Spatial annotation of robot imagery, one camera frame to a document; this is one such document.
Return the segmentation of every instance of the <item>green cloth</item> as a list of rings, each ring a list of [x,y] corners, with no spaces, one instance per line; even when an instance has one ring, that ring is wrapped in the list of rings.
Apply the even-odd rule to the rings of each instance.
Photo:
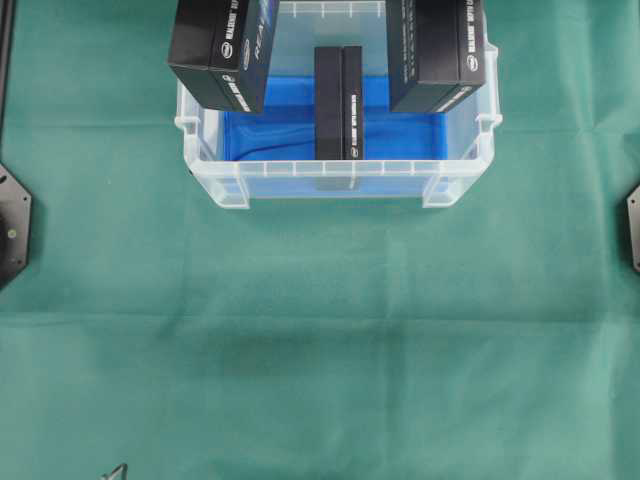
[[[19,0],[0,477],[640,478],[637,0],[488,0],[505,123],[461,202],[216,207],[174,0]]]

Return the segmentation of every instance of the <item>box label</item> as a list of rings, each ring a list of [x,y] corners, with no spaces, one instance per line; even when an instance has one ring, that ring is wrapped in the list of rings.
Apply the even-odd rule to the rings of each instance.
[[[416,9],[415,0],[401,0],[402,15],[402,64],[404,83],[415,80],[416,67]]]

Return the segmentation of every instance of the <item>logo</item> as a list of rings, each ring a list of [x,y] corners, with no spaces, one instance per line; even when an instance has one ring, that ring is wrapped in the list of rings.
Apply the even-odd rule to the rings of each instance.
[[[478,71],[478,59],[475,55],[469,55],[467,57],[467,66],[472,72]]]
[[[245,71],[249,69],[249,61],[251,60],[251,43],[247,38],[247,41],[244,43],[244,69]]]
[[[224,42],[220,50],[222,51],[222,56],[224,58],[231,58],[233,56],[233,45],[229,42]]]

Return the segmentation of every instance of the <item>plastic storage bin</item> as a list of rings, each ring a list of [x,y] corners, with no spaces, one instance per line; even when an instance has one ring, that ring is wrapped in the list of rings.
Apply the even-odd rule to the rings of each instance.
[[[276,102],[282,96],[278,93],[280,84],[291,82],[300,88],[292,93],[294,101],[299,96],[305,106],[290,114],[281,111],[278,118],[286,125],[274,123],[275,107],[270,121],[265,120],[267,117],[245,115],[242,118],[246,118],[246,125],[236,125],[237,114],[202,109],[178,84],[175,121],[184,131],[185,161],[211,198],[224,208],[249,208],[252,198],[356,197],[416,197],[422,198],[423,207],[451,206],[493,161],[493,130],[502,122],[498,49],[489,44],[486,37],[485,44],[486,85],[448,114],[380,113],[382,109],[376,103],[380,98],[369,97],[371,92],[383,91],[385,100],[388,96],[384,83],[387,81],[384,1],[283,1],[272,54],[267,105],[270,98]],[[422,142],[425,148],[407,151],[405,157],[402,149],[399,157],[398,149],[395,154],[385,156],[384,149],[377,148],[373,155],[361,161],[292,159],[291,155],[280,158],[281,150],[269,147],[254,149],[254,155],[246,159],[230,156],[232,137],[227,130],[232,126],[247,138],[262,138],[274,144],[290,140],[295,145],[295,135],[306,135],[304,138],[309,140],[313,132],[312,105],[309,105],[313,90],[309,86],[314,68],[313,48],[323,45],[364,47],[365,144],[405,145],[408,142],[404,132],[412,132],[411,138]],[[381,117],[371,120],[376,115],[375,109]],[[382,134],[378,129],[377,137],[370,139],[369,131],[375,128],[370,129],[369,122],[376,119],[400,123]]]

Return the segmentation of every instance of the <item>black hexagonal mount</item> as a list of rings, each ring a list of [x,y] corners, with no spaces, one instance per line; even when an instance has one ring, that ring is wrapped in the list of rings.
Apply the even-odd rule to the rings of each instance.
[[[13,33],[13,0],[2,0],[0,18],[0,134],[4,124],[7,72]],[[31,195],[0,165],[0,289],[29,261]]]
[[[0,288],[29,261],[31,195],[0,165]]]

